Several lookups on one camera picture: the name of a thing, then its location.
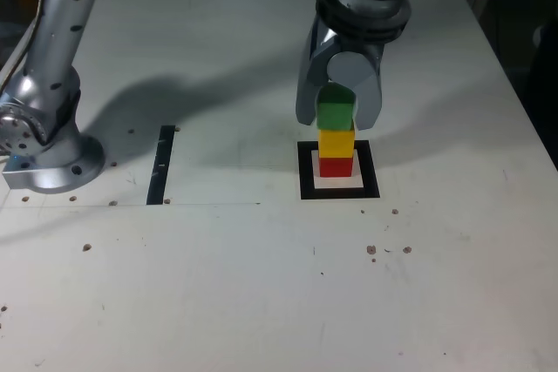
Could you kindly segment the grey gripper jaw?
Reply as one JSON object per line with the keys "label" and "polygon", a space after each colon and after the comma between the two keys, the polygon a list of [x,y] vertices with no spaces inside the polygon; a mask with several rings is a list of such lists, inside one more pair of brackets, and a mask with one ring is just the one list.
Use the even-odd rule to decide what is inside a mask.
{"label": "grey gripper jaw", "polygon": [[328,28],[316,15],[302,53],[296,88],[296,119],[311,125],[316,117],[316,96],[326,80],[330,42],[323,42]]}
{"label": "grey gripper jaw", "polygon": [[330,80],[351,90],[356,100],[355,125],[371,129],[382,109],[380,65],[382,54],[342,51],[328,62]]}

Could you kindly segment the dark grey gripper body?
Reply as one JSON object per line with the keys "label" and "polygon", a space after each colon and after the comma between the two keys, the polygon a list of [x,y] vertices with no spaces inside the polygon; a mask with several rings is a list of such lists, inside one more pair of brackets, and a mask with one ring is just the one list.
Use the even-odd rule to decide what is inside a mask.
{"label": "dark grey gripper body", "polygon": [[351,51],[365,56],[376,69],[381,70],[384,45],[376,43],[365,43],[342,35],[332,30],[321,18],[316,20],[316,51],[326,51],[334,46],[335,53]]}

